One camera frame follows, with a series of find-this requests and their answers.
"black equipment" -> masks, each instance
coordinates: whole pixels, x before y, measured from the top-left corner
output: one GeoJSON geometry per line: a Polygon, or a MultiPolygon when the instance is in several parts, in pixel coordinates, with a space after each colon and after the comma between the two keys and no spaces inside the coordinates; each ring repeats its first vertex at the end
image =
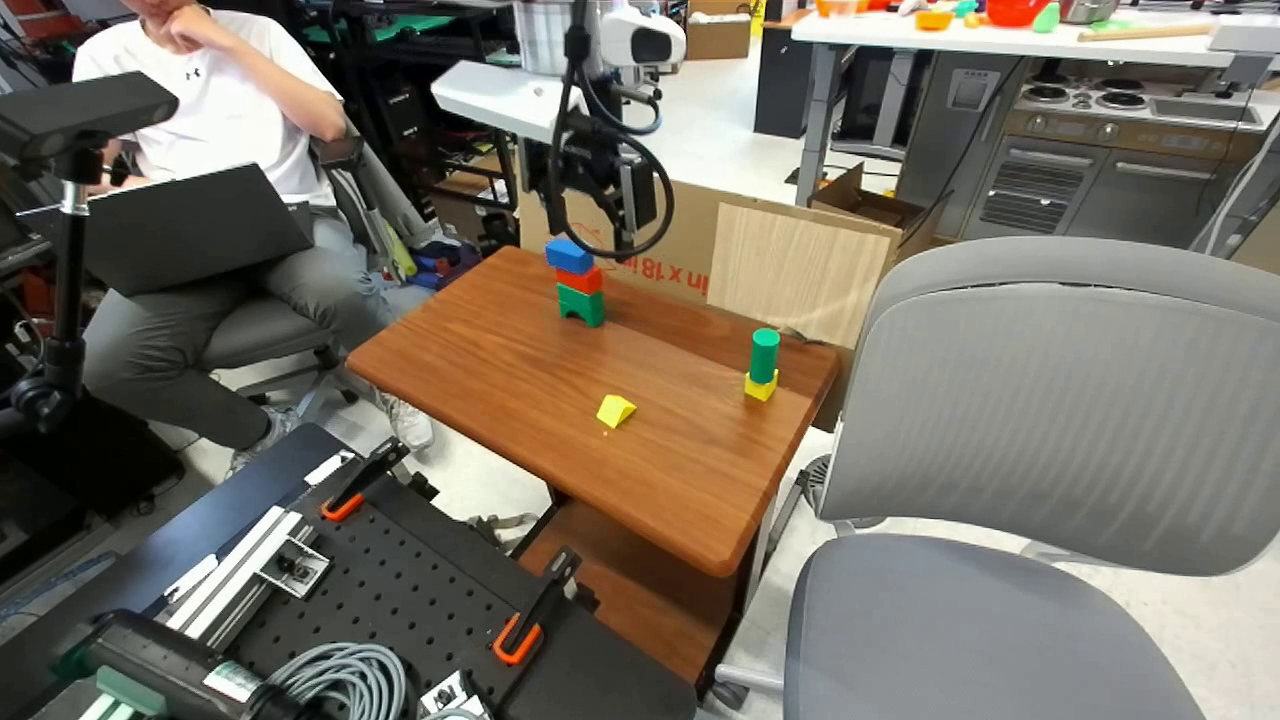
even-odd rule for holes
{"type": "Polygon", "coordinates": [[[310,718],[282,690],[254,680],[229,655],[134,614],[100,616],[90,638],[61,659],[64,678],[90,678],[100,669],[112,673],[100,678],[100,685],[142,685],[148,691],[163,697],[168,718],[184,720],[310,718]]]}
{"type": "Polygon", "coordinates": [[[64,181],[61,211],[67,219],[67,233],[56,241],[51,340],[34,368],[2,394],[0,437],[51,432],[81,395],[89,183],[100,181],[112,136],[160,125],[173,111],[174,97],[140,72],[0,97],[0,174],[34,181],[51,169],[64,181]]]}

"wire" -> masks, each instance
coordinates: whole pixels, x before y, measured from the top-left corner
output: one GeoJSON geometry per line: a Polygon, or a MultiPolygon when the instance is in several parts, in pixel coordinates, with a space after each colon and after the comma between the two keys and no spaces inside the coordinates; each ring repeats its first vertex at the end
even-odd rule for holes
{"type": "Polygon", "coordinates": [[[409,678],[384,645],[314,645],[273,678],[290,701],[340,704],[347,720],[400,720],[409,678]]]}
{"type": "Polygon", "coordinates": [[[608,105],[594,97],[590,82],[584,82],[584,97],[586,97],[590,116],[599,116],[608,127],[615,127],[624,136],[652,136],[664,125],[664,111],[661,111],[657,97],[635,99],[635,105],[645,105],[652,111],[647,125],[626,125],[626,122],[611,116],[608,105]]]}
{"type": "Polygon", "coordinates": [[[544,181],[544,183],[548,183],[548,195],[544,195],[544,199],[548,199],[551,233],[562,233],[567,241],[574,241],[574,245],[581,245],[584,253],[590,253],[590,256],[608,256],[608,262],[645,256],[645,253],[652,253],[652,247],[666,237],[666,228],[671,228],[675,189],[671,189],[666,169],[664,169],[638,140],[633,140],[635,134],[633,134],[626,125],[621,125],[621,122],[599,105],[599,97],[590,94],[590,85],[586,85],[586,75],[584,75],[584,67],[586,67],[584,0],[571,4],[571,29],[562,33],[562,57],[567,57],[567,65],[562,65],[562,82],[560,82],[560,111],[554,111],[554,125],[551,125],[548,181],[544,181]],[[571,88],[584,88],[590,111],[594,111],[594,105],[599,105],[604,127],[599,127],[599,122],[590,122],[590,116],[567,111],[571,88]],[[615,247],[615,253],[604,253],[604,247],[590,247],[586,241],[581,241],[581,233],[571,228],[571,219],[567,219],[567,211],[562,211],[562,183],[560,183],[560,145],[571,136],[567,122],[594,125],[590,134],[604,134],[604,136],[611,136],[615,145],[633,149],[633,154],[638,158],[638,169],[652,169],[652,174],[657,174],[661,191],[664,191],[664,217],[661,217],[661,226],[657,226],[657,233],[652,233],[647,241],[638,241],[638,245],[633,245],[633,247],[615,247]]]}

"chair backrest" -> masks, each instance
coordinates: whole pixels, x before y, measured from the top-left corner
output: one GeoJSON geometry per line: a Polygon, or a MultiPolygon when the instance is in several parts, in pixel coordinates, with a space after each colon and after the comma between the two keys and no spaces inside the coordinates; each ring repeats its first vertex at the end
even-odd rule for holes
{"type": "Polygon", "coordinates": [[[337,204],[356,241],[372,247],[372,264],[387,280],[416,272],[416,245],[433,241],[425,211],[404,195],[384,160],[353,134],[340,145],[314,145],[314,160],[332,181],[337,204]]]}
{"type": "Polygon", "coordinates": [[[1240,567],[1280,526],[1280,280],[1119,241],[904,262],[861,335],[819,518],[1240,567]]]}

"green block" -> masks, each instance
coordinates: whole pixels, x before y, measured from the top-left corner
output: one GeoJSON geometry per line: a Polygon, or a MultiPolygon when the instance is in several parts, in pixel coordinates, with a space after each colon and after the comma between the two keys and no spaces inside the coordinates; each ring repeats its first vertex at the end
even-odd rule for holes
{"type": "Polygon", "coordinates": [[[751,368],[749,368],[751,386],[769,386],[775,378],[780,345],[784,345],[784,331],[775,331],[775,327],[751,331],[751,368]]]}
{"type": "Polygon", "coordinates": [[[1039,17],[1031,21],[1031,33],[1055,33],[1060,21],[1062,21],[1060,4],[1048,0],[1048,4],[1039,9],[1039,17]]]}
{"type": "Polygon", "coordinates": [[[574,318],[586,327],[604,324],[604,297],[599,292],[586,297],[586,292],[554,285],[554,297],[560,297],[560,318],[574,318]]]}
{"type": "Polygon", "coordinates": [[[372,39],[375,45],[393,45],[393,39],[400,39],[400,33],[404,38],[426,38],[426,33],[437,33],[445,23],[450,23],[450,17],[393,17],[381,29],[372,29],[372,39]]]}

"yellow object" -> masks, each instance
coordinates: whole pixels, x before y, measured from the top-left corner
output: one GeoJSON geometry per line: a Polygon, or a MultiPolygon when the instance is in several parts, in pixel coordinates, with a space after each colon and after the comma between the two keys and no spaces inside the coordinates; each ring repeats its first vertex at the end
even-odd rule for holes
{"type": "Polygon", "coordinates": [[[762,4],[751,4],[751,38],[762,38],[762,4]]]}
{"type": "Polygon", "coordinates": [[[1161,29],[1122,29],[1122,23],[1109,23],[1109,29],[1087,29],[1081,33],[1081,45],[1104,45],[1104,39],[1161,39],[1161,38],[1210,38],[1214,23],[1161,23],[1161,29]]]}
{"type": "Polygon", "coordinates": [[[917,11],[917,29],[919,29],[919,33],[942,33],[942,29],[953,29],[953,9],[924,9],[924,11],[917,11]]]}
{"type": "Polygon", "coordinates": [[[773,394],[775,394],[775,378],[780,378],[780,371],[773,371],[769,386],[751,386],[751,371],[742,371],[742,395],[751,395],[757,404],[769,404],[773,394]]]}
{"type": "Polygon", "coordinates": [[[621,430],[633,417],[635,417],[635,404],[624,400],[624,395],[604,395],[599,409],[594,409],[594,420],[608,426],[608,430],[621,430]]]}

